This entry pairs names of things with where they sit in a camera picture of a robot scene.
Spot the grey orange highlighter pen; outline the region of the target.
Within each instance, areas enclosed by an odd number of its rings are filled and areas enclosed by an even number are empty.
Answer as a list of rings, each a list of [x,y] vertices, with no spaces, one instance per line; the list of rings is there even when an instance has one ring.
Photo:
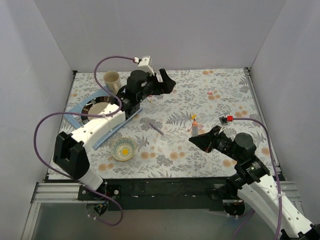
[[[192,122],[192,126],[191,126],[192,137],[196,137],[199,135],[198,130],[199,130],[198,123],[197,123],[196,119],[194,119]]]

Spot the purple pen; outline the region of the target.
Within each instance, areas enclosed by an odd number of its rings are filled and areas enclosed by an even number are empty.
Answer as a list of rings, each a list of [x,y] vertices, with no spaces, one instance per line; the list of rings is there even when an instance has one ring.
[[[149,123],[149,125],[156,130],[159,134],[161,134],[162,136],[164,136],[164,132],[162,132],[158,127],[156,127],[154,124],[152,124],[151,122]]]

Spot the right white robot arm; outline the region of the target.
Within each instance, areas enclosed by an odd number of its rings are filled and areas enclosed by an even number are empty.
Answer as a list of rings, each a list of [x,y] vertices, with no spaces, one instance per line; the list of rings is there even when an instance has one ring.
[[[257,149],[251,135],[241,132],[234,139],[227,137],[220,126],[209,132],[192,136],[189,141],[200,150],[212,150],[236,161],[236,173],[220,187],[232,199],[240,198],[275,232],[281,240],[318,240],[320,226],[308,220],[279,190],[269,169],[256,156]]]

